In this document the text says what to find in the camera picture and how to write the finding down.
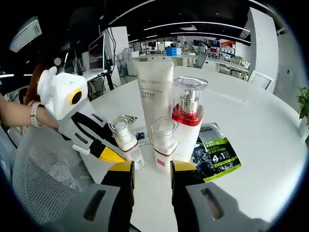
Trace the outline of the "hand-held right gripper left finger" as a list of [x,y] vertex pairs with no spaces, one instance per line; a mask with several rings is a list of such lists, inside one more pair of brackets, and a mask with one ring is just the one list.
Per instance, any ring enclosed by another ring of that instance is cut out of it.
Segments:
[[127,232],[134,205],[134,161],[111,166],[71,202],[73,232]]

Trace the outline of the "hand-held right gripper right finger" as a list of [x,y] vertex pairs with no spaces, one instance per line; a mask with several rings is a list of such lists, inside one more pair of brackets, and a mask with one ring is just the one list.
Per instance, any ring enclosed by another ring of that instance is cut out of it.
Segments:
[[235,198],[205,182],[188,162],[170,163],[172,205],[180,232],[265,232],[267,223],[250,218]]

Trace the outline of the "person's left hand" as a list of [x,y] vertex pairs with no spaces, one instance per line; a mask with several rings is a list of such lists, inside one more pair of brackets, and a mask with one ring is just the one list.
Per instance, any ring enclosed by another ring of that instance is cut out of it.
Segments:
[[53,128],[55,130],[58,130],[59,128],[57,121],[53,117],[50,116],[50,114],[48,113],[45,107],[43,107],[41,110],[41,116],[40,116],[39,121],[43,125]]

